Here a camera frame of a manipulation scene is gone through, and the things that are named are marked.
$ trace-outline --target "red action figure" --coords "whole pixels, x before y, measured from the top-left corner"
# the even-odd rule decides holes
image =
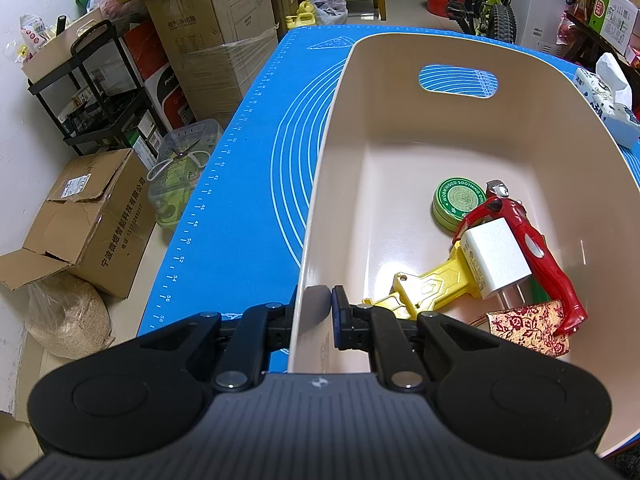
[[[554,260],[545,239],[529,223],[522,204],[509,198],[509,190],[501,180],[486,183],[486,201],[467,213],[458,227],[453,243],[460,240],[462,233],[485,216],[494,220],[504,218],[507,221],[533,277],[552,300],[562,301],[564,319],[554,335],[571,335],[578,330],[578,325],[587,319],[587,313],[578,300],[574,286]]]

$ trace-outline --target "bag of rice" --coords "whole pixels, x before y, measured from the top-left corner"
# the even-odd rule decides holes
[[[29,333],[54,355],[79,359],[112,342],[111,318],[90,283],[67,272],[27,285]]]

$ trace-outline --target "basket handle hole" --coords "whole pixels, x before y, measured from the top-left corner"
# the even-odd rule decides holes
[[[495,75],[462,66],[428,64],[420,70],[418,82],[425,90],[487,98],[498,89]]]

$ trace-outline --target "clear plastic storage box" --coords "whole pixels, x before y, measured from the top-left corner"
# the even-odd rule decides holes
[[[174,229],[180,221],[209,157],[222,137],[215,119],[206,119],[168,133],[149,171],[149,202],[159,226]]]

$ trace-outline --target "table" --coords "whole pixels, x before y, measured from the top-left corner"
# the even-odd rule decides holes
[[[351,46],[382,32],[462,36],[376,25],[290,31],[200,177],[162,261],[138,335],[201,311],[216,310],[223,319],[233,319],[254,304],[289,303],[298,282],[313,175],[335,86]],[[572,63],[513,48],[574,76]],[[479,96],[491,95],[497,84],[486,72],[435,65],[425,67],[419,79],[431,90]],[[640,182],[640,160],[626,148],[622,152]],[[270,369],[284,371],[286,362],[287,351],[275,352]]]

